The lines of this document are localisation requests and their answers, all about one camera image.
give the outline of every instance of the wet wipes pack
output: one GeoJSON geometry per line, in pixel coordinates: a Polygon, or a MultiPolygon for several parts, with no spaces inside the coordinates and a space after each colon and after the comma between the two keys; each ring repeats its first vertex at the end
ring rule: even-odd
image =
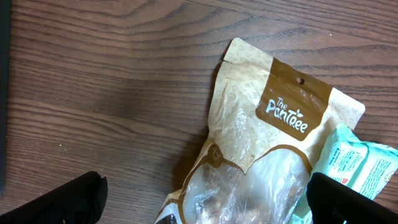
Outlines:
{"type": "MultiPolygon", "coordinates": [[[[312,170],[373,200],[398,168],[398,150],[359,140],[341,123],[328,136],[319,161],[312,170]]],[[[297,203],[289,224],[310,224],[312,213],[304,194],[297,203]]]]}

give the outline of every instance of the snack bag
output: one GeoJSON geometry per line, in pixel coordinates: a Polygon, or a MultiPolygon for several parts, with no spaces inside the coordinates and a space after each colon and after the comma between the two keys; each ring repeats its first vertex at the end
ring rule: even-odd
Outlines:
{"type": "Polygon", "coordinates": [[[209,135],[155,222],[287,223],[327,136],[364,105],[239,38],[217,74],[209,135]]]}
{"type": "MultiPolygon", "coordinates": [[[[382,144],[362,142],[347,125],[341,123],[326,140],[312,174],[321,172],[373,200],[397,168],[398,150],[382,144]]],[[[313,223],[305,194],[298,201],[289,223],[313,223]]]]}

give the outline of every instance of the wooden table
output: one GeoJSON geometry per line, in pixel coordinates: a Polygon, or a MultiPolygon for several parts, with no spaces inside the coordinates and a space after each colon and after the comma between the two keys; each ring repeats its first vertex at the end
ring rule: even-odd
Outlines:
{"type": "MultiPolygon", "coordinates": [[[[0,213],[89,170],[100,223],[153,223],[207,135],[216,70],[240,37],[366,105],[363,140],[398,146],[398,2],[12,0],[0,213]]],[[[398,175],[376,199],[398,212],[398,175]]]]}

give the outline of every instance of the beige bag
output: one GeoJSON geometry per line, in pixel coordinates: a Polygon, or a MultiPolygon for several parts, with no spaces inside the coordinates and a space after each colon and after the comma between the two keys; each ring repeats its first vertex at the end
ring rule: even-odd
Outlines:
{"type": "Polygon", "coordinates": [[[287,223],[327,136],[364,105],[239,38],[218,72],[209,135],[156,222],[287,223]]]}

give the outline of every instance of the brown wood surface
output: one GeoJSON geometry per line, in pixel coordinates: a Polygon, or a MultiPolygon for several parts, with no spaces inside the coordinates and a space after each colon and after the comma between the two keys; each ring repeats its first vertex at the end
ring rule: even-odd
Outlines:
{"type": "MultiPolygon", "coordinates": [[[[398,2],[12,0],[0,213],[89,170],[100,223],[153,223],[207,135],[216,67],[240,37],[362,101],[356,134],[398,146],[398,2]]],[[[377,202],[398,212],[396,174],[377,202]]]]}

